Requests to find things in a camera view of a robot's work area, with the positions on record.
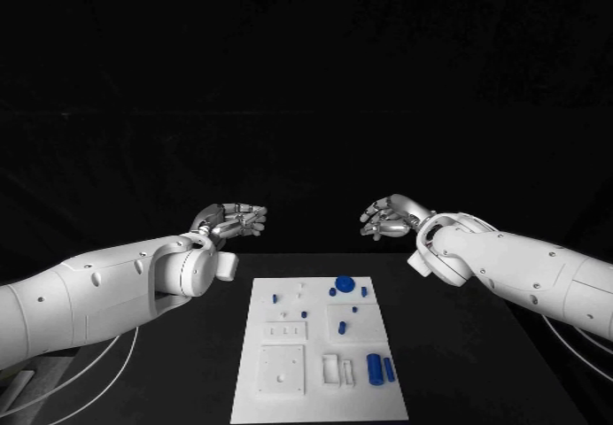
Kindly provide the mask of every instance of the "white board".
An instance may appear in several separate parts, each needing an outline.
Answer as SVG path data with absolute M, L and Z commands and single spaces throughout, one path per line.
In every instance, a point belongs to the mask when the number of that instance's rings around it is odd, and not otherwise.
M 336 276 L 253 279 L 230 423 L 408 419 L 396 371 L 393 382 L 386 378 L 379 386 L 367 382 L 367 354 L 379 354 L 382 360 L 387 357 L 393 365 L 370 278 L 351 277 L 354 290 L 337 291 L 331 297 L 328 288 L 334 286 L 334 279 Z M 361 286 L 366 297 L 361 297 Z M 344 335 L 337 333 L 341 319 L 347 323 Z M 299 322 L 305 323 L 304 327 L 297 325 Z M 338 339 L 341 336 L 353 341 Z M 297 357 L 289 354 L 297 347 L 302 348 L 302 366 L 291 363 Z M 291 360 L 279 360 L 275 369 L 263 370 L 269 363 L 262 362 L 269 360 L 262 356 L 262 349 L 275 351 L 278 359 Z M 323 374 L 324 370 L 330 373 L 333 356 L 337 356 L 340 382 L 325 385 Z M 346 382 L 347 361 L 350 382 Z M 295 391 L 291 386 L 289 391 L 285 383 L 295 381 L 286 380 L 299 379 L 299 371 L 304 385 L 295 386 Z M 268 385 L 265 389 L 259 388 L 262 382 Z

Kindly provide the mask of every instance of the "blue sphere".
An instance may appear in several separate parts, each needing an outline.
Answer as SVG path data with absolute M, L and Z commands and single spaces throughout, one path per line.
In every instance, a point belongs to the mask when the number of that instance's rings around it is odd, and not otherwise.
M 340 292 L 351 292 L 354 288 L 354 281 L 349 276 L 338 276 L 336 278 L 336 289 Z

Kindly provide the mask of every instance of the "black background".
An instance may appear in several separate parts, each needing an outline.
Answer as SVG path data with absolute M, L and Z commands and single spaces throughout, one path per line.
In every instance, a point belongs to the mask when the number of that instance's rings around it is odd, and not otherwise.
M 0 277 L 183 233 L 226 202 L 269 210 L 237 254 L 408 254 L 411 236 L 359 235 L 392 193 L 613 262 L 604 4 L 2 5 Z M 613 383 L 513 312 L 613 423 Z

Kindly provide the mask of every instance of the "blue object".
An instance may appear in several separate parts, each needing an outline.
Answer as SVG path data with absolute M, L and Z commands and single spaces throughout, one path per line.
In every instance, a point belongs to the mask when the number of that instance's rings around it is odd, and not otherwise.
M 338 276 L 336 278 L 334 285 L 340 292 L 351 292 L 354 288 L 354 281 L 349 276 Z
M 386 380 L 392 383 L 395 381 L 392 362 L 389 361 L 389 358 L 386 357 L 383 358 L 383 364 L 385 364 Z
M 380 369 L 380 357 L 377 354 L 366 356 L 367 382 L 370 385 L 383 385 L 383 370 Z

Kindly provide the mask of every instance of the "robotic hand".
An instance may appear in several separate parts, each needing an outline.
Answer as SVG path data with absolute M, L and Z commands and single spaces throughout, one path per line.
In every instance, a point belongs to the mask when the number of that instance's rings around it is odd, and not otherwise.
M 230 281 L 235 236 L 258 236 L 265 207 L 210 205 L 187 233 L 87 252 L 0 287 L 0 370 L 18 361 L 105 341 Z
M 360 221 L 374 241 L 416 231 L 408 264 L 424 277 L 460 287 L 475 276 L 503 299 L 613 341 L 613 265 L 462 212 L 436 214 L 402 195 L 373 202 Z

